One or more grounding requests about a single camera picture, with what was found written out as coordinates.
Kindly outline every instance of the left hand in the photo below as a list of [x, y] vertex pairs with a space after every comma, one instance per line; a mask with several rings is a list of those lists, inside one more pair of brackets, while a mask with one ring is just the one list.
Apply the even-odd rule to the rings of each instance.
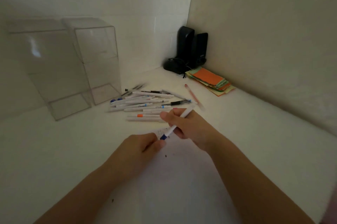
[[130, 135], [104, 165], [111, 168], [113, 179], [119, 184], [140, 174], [165, 145], [154, 133]]

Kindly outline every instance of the pile of pens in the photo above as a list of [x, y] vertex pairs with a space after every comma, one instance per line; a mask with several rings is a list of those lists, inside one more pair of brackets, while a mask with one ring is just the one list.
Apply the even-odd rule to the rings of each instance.
[[[112, 99], [108, 112], [114, 111], [138, 111], [141, 113], [128, 115], [128, 121], [157, 121], [163, 122], [159, 117], [161, 111], [170, 111], [172, 106], [184, 103], [192, 103], [192, 100], [187, 99], [177, 93], [168, 90], [161, 91], [141, 91], [142, 85], [138, 85], [133, 89], [125, 89], [129, 94], [124, 98]], [[178, 97], [182, 100], [170, 102], [170, 98]]]

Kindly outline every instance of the transparent plastic container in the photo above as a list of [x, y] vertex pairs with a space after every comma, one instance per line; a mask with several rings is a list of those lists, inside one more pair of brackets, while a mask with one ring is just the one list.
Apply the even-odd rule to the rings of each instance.
[[55, 120], [91, 107], [84, 65], [60, 21], [15, 20], [7, 25], [21, 64]]
[[121, 95], [115, 28], [98, 18], [64, 18], [89, 81], [94, 104]]

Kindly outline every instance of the hand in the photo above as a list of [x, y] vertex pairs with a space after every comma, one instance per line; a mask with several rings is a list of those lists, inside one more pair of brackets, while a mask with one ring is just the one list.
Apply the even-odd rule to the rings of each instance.
[[154, 133], [130, 135], [104, 163], [119, 184], [141, 173], [151, 159], [166, 145]]
[[187, 117], [180, 115], [185, 109], [173, 109], [170, 112], [161, 112], [160, 117], [170, 126], [176, 125], [174, 133], [181, 139], [190, 138], [201, 150], [207, 151], [209, 145], [220, 133], [192, 110]]

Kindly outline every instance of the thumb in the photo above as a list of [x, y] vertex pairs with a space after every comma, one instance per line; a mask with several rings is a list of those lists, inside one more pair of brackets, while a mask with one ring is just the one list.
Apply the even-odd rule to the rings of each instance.
[[146, 162], [149, 162], [164, 146], [166, 141], [158, 140], [152, 143], [144, 152], [144, 159]]
[[170, 123], [170, 124], [174, 124], [174, 125], [178, 126], [179, 128], [182, 128], [182, 126], [184, 125], [184, 123], [186, 121], [183, 117], [178, 117], [171, 111], [168, 112], [168, 113], [165, 112], [165, 111], [161, 112], [160, 117], [165, 122]]

